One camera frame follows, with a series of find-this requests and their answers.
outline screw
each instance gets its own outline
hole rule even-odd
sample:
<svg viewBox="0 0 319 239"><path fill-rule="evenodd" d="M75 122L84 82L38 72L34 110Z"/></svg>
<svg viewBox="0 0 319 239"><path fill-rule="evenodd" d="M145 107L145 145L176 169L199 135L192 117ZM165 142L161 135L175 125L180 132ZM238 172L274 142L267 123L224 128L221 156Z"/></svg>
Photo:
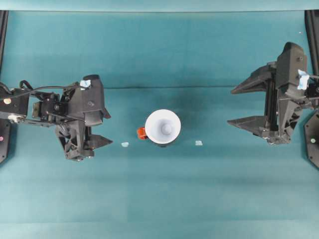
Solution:
<svg viewBox="0 0 319 239"><path fill-rule="evenodd" d="M6 105L10 105L11 104L11 99L10 98L6 98L3 100L3 102L6 104Z"/></svg>

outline teal cloth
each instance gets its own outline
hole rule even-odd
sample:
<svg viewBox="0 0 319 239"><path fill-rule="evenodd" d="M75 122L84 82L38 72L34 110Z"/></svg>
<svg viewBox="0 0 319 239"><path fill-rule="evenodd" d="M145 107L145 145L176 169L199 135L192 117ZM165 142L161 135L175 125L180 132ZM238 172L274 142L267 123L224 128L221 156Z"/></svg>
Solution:
<svg viewBox="0 0 319 239"><path fill-rule="evenodd" d="M100 74L113 87L112 118L93 133L114 143L77 163L64 159L54 128L15 126L0 165L0 238L317 238L319 171L302 129L311 111L288 145L226 122L264 108L264 94L233 96L227 85L275 60L287 40L309 55L303 12L95 14L10 13L1 81L66 85ZM167 148L136 136L162 108L182 122Z"/></svg>

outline cable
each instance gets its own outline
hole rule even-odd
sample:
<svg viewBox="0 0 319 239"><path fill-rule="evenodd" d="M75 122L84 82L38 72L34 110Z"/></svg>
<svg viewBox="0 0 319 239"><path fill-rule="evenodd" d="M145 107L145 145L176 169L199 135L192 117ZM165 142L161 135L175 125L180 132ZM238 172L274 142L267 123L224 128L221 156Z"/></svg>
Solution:
<svg viewBox="0 0 319 239"><path fill-rule="evenodd" d="M0 87L2 87L9 95L12 95L12 92L9 90L8 86L0 82Z"/></svg>
<svg viewBox="0 0 319 239"><path fill-rule="evenodd" d="M35 88L33 90L30 90L30 91L23 92L21 94L2 97L2 98L0 98L0 101L2 101L4 99L12 99L12 98L17 98L17 97L29 95L29 94L31 94L33 92L36 92L36 91L39 91L39 90L45 90L45 89L76 89L76 88L87 89L86 87L83 87L83 86L43 86L43 87Z"/></svg>
<svg viewBox="0 0 319 239"><path fill-rule="evenodd" d="M30 83L28 81L25 81L25 80L20 81L20 83L19 83L20 89L24 88L23 85L25 85L28 89L33 90L33 87L30 85Z"/></svg>
<svg viewBox="0 0 319 239"><path fill-rule="evenodd" d="M315 75L309 75L309 77L313 79L319 79L319 76L315 76Z"/></svg>

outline small white piece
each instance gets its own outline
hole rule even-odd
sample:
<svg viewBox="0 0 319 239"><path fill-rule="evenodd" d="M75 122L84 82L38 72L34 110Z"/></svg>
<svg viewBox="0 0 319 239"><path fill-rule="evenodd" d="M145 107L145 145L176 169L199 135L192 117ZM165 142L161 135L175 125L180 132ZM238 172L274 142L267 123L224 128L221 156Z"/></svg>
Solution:
<svg viewBox="0 0 319 239"><path fill-rule="evenodd" d="M306 90L308 87L308 80L310 78L310 75L302 70L298 70L299 74L299 85L297 87L298 90Z"/></svg>
<svg viewBox="0 0 319 239"><path fill-rule="evenodd" d="M201 140L196 140L195 146L203 146L203 142Z"/></svg>
<svg viewBox="0 0 319 239"><path fill-rule="evenodd" d="M121 143L122 147L127 148L130 144L128 142Z"/></svg>
<svg viewBox="0 0 319 239"><path fill-rule="evenodd" d="M86 80L86 81L82 80L82 81L80 81L80 86L88 88L90 85L91 85L91 80Z"/></svg>

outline orange handle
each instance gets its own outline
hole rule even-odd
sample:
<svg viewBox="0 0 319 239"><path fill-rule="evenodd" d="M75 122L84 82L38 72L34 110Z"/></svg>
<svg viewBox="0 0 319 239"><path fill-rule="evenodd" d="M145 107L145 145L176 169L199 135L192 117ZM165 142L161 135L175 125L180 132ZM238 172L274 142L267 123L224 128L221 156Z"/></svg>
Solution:
<svg viewBox="0 0 319 239"><path fill-rule="evenodd" d="M147 139L148 138L148 136L146 135L146 132L145 132L145 127L138 128L137 133L138 133L139 139Z"/></svg>

